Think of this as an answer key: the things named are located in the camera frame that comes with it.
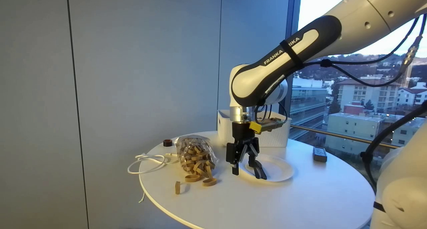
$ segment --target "gray wall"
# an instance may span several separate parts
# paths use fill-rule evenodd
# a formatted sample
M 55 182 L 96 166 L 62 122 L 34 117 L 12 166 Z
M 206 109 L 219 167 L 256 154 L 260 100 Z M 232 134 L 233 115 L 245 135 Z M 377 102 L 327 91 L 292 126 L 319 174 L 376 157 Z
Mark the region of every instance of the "gray wall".
M 284 38 L 288 0 L 69 0 L 83 165 L 67 1 L 0 2 L 1 168 L 19 169 L 2 175 L 1 221 L 86 227 L 84 167 L 90 228 L 185 228 L 137 203 L 126 168 L 165 138 L 216 129 L 232 67 Z
M 67 0 L 0 21 L 0 227 L 87 228 Z

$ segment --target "plastic bag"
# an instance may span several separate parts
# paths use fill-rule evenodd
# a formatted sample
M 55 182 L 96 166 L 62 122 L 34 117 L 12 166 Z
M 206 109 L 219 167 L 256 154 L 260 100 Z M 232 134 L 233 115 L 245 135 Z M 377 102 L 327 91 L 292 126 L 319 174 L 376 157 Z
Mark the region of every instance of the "plastic bag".
M 209 138 L 200 135 L 180 136 L 175 140 L 175 146 L 181 167 L 190 174 L 206 177 L 203 173 L 206 167 L 213 170 L 218 163 Z

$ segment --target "sky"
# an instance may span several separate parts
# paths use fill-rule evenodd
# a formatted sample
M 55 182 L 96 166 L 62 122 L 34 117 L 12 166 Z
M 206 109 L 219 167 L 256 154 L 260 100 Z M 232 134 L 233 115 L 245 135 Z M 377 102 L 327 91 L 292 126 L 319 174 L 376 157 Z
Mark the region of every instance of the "sky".
M 332 7 L 337 5 L 341 0 L 301 0 L 300 14 L 299 14 L 299 25 L 298 29 L 301 29 L 314 19 L 324 15 Z M 408 48 L 414 42 L 415 37 L 418 35 L 421 27 L 422 18 L 418 20 L 417 25 L 415 26 L 412 34 L 408 37 L 406 42 L 396 51 L 397 54 L 401 55 L 407 52 Z M 406 33 L 409 31 L 412 25 L 412 21 L 402 25 L 400 28 L 396 29 L 389 35 L 385 36 L 383 39 L 375 42 L 374 44 L 363 48 L 355 53 L 361 54 L 388 54 L 392 51 L 399 42 L 404 38 Z M 417 57 L 427 57 L 427 28 L 424 33 L 424 38 L 421 40 L 420 48 L 416 54 Z

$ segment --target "metal handrail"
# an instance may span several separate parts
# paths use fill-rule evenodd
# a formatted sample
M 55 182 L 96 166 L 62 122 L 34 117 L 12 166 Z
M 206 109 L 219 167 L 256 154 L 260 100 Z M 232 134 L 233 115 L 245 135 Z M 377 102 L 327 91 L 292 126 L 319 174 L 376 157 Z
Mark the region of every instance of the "metal handrail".
M 303 127 L 303 126 L 298 126 L 298 125 L 294 125 L 294 124 L 291 124 L 291 127 L 297 128 L 297 129 L 301 129 L 301 130 L 316 132 L 316 133 L 320 133 L 320 134 L 336 136 L 336 137 L 339 137 L 339 138 L 345 138 L 345 139 L 348 139 L 348 140 L 364 142 L 364 143 L 368 143 L 368 144 L 371 144 L 371 142 L 372 142 L 372 141 L 369 141 L 369 140 L 366 140 L 366 139 L 362 139 L 362 138 L 352 137 L 352 136 L 338 134 L 338 133 L 333 133 L 333 132 L 327 132 L 327 131 L 324 131 L 324 130 L 314 129 L 314 128 L 311 128 L 311 127 Z M 382 142 L 379 145 L 383 146 L 383 147 L 387 147 L 387 148 L 392 148 L 392 149 L 399 148 L 398 146 L 391 145 L 391 144 L 388 144 L 388 143 L 382 143 Z

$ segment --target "white paper plate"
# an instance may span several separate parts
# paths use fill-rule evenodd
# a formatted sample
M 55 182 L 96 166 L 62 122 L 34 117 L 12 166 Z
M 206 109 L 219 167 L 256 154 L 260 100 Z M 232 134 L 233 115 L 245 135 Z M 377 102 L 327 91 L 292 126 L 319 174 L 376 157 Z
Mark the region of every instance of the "white paper plate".
M 244 171 L 245 173 L 256 179 L 253 168 L 248 165 L 248 160 L 249 155 L 246 154 L 243 161 L 239 164 L 240 171 Z M 267 180 L 265 181 L 281 182 L 293 176 L 294 171 L 292 166 L 277 156 L 258 154 L 256 160 L 261 163 L 263 170 L 267 176 Z

